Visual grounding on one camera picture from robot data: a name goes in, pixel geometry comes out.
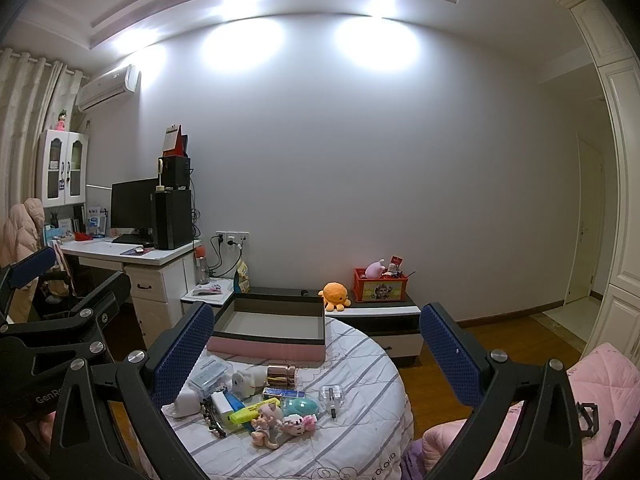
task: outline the striped tablecloth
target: striped tablecloth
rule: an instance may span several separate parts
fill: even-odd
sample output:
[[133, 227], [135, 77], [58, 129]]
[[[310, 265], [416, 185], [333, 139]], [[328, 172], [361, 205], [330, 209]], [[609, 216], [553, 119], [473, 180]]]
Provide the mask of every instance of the striped tablecloth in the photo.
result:
[[[292, 437], [280, 433], [280, 447], [255, 447], [249, 433], [220, 440], [201, 414], [171, 426], [211, 479], [372, 479], [399, 480], [400, 457], [414, 434], [414, 419], [398, 370], [380, 346], [343, 322], [326, 318], [326, 360], [298, 366], [299, 390], [318, 398], [324, 384], [340, 384], [344, 405], [333, 420], [321, 413], [315, 432]], [[200, 359], [208, 357], [205, 349]], [[218, 354], [236, 370], [269, 361]], [[141, 462], [157, 479], [143, 452]]]

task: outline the air conditioner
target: air conditioner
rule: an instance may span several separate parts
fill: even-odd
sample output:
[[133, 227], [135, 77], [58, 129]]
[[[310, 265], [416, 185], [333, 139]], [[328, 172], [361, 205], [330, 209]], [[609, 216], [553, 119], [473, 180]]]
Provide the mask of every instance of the air conditioner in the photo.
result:
[[116, 97], [134, 94], [139, 73], [135, 65], [127, 65], [89, 81], [78, 93], [78, 110], [89, 112]]

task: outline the pink blanket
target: pink blanket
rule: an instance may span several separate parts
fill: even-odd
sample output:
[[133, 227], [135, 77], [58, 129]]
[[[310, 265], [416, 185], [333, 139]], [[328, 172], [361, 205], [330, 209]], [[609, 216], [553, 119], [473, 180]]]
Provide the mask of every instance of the pink blanket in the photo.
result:
[[[613, 346], [604, 343], [568, 370], [567, 375], [577, 402], [594, 402], [598, 405], [600, 431], [593, 438], [582, 440], [582, 478], [594, 480], [609, 461], [603, 452], [613, 422], [619, 420], [622, 423], [615, 452], [640, 411], [640, 371]], [[519, 403], [510, 408], [494, 445], [474, 478], [483, 478], [495, 470], [518, 420], [521, 406]], [[444, 454], [464, 423], [464, 420], [446, 422], [424, 432], [422, 450], [427, 471]], [[586, 428], [583, 420], [581, 426]]]

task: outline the computer tower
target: computer tower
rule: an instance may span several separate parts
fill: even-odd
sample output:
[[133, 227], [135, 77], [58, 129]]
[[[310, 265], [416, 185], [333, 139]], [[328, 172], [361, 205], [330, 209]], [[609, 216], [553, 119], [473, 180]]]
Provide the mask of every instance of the computer tower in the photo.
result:
[[193, 240], [190, 189], [156, 191], [152, 203], [156, 249], [175, 249]]
[[191, 159], [188, 156], [162, 156], [162, 174], [160, 182], [165, 187], [189, 189]]

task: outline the yellow highlighter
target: yellow highlighter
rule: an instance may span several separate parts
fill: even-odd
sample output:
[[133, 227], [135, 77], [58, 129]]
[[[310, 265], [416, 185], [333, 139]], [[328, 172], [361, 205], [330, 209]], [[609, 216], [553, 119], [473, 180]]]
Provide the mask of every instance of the yellow highlighter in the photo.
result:
[[258, 415], [259, 415], [258, 408], [260, 408], [260, 406], [267, 404], [269, 402], [271, 402], [272, 404], [275, 404], [277, 407], [280, 407], [280, 399], [274, 398], [274, 399], [261, 400], [260, 402], [256, 402], [251, 406], [246, 406], [242, 410], [233, 412], [231, 415], [229, 415], [229, 421], [231, 421], [231, 423], [233, 424], [244, 424], [245, 422], [249, 422], [254, 418], [258, 418]]

